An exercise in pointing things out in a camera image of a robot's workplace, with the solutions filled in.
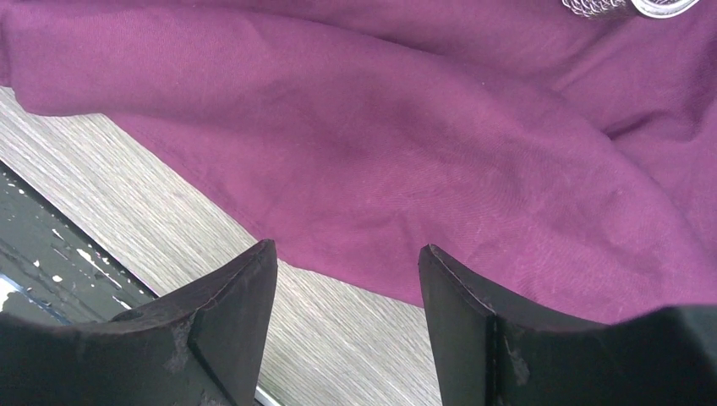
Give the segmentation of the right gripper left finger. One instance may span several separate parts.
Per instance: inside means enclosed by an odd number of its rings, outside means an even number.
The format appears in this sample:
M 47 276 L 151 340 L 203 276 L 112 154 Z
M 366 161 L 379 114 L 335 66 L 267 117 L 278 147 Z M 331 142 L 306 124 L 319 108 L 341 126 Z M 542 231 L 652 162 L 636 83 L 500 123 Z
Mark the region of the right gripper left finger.
M 250 405 L 276 292 L 272 240 L 110 321 L 1 317 L 4 405 Z

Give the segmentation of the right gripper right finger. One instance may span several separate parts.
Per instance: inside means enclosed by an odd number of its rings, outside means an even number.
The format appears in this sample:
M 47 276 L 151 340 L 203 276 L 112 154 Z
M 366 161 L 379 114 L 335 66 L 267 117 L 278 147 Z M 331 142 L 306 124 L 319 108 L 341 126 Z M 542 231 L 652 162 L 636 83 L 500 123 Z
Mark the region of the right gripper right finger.
M 567 315 L 426 245 L 419 279 L 445 405 L 713 405 L 716 309 L 606 325 Z

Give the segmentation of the purple cloth wrap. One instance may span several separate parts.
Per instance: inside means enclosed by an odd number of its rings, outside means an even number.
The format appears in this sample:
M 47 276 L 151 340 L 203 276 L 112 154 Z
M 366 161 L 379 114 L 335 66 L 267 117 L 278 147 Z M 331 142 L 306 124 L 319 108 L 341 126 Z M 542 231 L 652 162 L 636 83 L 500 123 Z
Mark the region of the purple cloth wrap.
M 594 321 L 716 300 L 713 1 L 4 1 L 1 83 L 413 305 L 426 244 Z

